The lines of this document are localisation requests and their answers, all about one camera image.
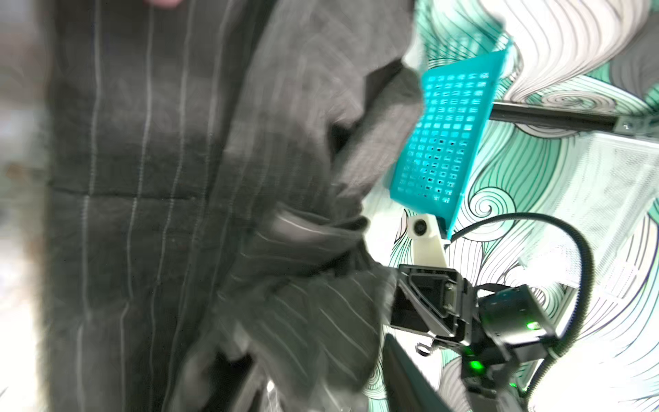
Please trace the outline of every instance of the person's hand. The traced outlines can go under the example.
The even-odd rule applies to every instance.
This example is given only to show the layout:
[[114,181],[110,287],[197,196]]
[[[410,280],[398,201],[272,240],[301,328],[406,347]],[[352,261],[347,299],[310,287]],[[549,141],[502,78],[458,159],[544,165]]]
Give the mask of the person's hand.
[[173,9],[183,0],[146,0],[147,3],[163,9]]

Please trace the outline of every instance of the green led light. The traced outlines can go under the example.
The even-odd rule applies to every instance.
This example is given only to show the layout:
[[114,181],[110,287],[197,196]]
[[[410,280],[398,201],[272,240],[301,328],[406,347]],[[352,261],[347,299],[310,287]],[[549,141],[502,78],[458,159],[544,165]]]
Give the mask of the green led light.
[[485,370],[483,364],[478,361],[471,361],[469,366],[474,370],[474,372],[483,372]]
[[538,322],[529,322],[527,323],[527,329],[529,330],[540,330],[542,327]]

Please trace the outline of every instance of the gray cloth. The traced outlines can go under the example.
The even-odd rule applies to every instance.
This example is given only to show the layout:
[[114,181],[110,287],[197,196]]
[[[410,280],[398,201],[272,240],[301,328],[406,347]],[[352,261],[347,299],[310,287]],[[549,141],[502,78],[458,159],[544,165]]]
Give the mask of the gray cloth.
[[[245,327],[270,322],[266,314],[254,307],[249,320],[239,306],[215,303],[225,288],[225,298],[239,296],[232,275],[267,280],[272,293],[240,290],[264,310],[270,295],[294,307],[293,284],[323,296],[314,310],[299,307],[314,330],[327,332],[315,317],[324,308],[351,318],[346,333],[362,339],[368,328],[325,280],[375,327],[390,272],[359,246],[358,213],[420,114],[418,79],[398,63],[410,40],[410,1],[186,0],[159,11],[138,0],[58,0],[55,11],[43,280],[52,412],[199,407],[188,403],[195,396],[179,371],[186,354],[210,343],[230,356],[248,350],[290,378],[297,366],[283,361],[276,339]],[[283,210],[328,239],[340,230],[345,245],[318,239],[331,253],[306,248],[304,256],[277,249],[313,261],[295,273],[245,262],[241,251],[263,246],[255,228],[272,229]],[[357,286],[348,290],[353,280],[372,304],[357,299]],[[234,316],[230,335],[213,328],[226,316]],[[358,380],[374,362],[374,342],[365,337],[365,359],[346,364]],[[355,355],[349,341],[341,345]],[[340,370],[313,375],[333,391],[354,390]],[[283,392],[296,405],[315,399],[311,386]]]
[[375,366],[396,284],[395,270],[360,245],[365,226],[275,207],[222,282],[170,410],[197,411],[210,398],[206,371],[218,350],[255,356],[287,411],[350,410]]

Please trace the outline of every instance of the pinstriped garment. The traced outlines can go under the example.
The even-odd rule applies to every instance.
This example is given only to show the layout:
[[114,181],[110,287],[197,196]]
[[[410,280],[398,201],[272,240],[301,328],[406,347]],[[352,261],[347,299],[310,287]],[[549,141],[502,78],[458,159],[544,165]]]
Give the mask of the pinstriped garment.
[[[55,2],[52,412],[189,408],[194,342],[247,345],[295,405],[340,406],[304,374],[356,390],[391,285],[360,246],[359,205],[421,105],[397,63],[409,3]],[[299,243],[307,229],[319,237]]]

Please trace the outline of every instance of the teal plastic basket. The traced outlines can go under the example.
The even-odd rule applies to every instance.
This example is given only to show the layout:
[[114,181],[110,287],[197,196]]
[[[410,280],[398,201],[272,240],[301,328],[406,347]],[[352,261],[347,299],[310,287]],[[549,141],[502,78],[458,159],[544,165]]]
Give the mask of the teal plastic basket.
[[426,111],[408,140],[391,198],[444,220],[450,236],[490,117],[507,49],[427,71]]

